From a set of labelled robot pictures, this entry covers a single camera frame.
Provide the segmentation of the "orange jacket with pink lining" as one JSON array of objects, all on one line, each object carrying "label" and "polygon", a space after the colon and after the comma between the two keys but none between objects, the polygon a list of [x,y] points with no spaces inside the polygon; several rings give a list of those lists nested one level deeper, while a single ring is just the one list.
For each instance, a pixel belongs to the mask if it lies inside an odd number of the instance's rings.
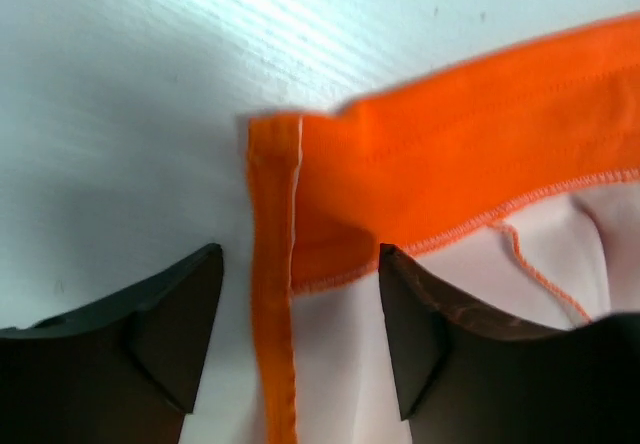
[{"label": "orange jacket with pink lining", "polygon": [[384,242],[421,256],[498,224],[525,273],[586,316],[505,219],[550,196],[638,186],[639,17],[518,45],[333,117],[254,118],[247,178],[266,439],[294,443],[292,301],[371,273]]}]

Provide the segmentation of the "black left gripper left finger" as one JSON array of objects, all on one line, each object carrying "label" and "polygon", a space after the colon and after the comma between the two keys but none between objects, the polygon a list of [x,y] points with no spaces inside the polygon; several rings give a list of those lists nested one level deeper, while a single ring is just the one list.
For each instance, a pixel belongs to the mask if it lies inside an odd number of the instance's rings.
[{"label": "black left gripper left finger", "polygon": [[2,329],[2,442],[178,442],[223,275],[222,248],[208,244],[93,303]]}]

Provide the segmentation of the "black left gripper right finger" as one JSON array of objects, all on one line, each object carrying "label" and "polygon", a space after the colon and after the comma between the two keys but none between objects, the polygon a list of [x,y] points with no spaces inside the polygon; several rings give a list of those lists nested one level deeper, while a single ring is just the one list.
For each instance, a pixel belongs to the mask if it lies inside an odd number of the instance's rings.
[{"label": "black left gripper right finger", "polygon": [[401,418],[416,443],[635,443],[639,317],[574,330],[504,312],[398,247],[379,290]]}]

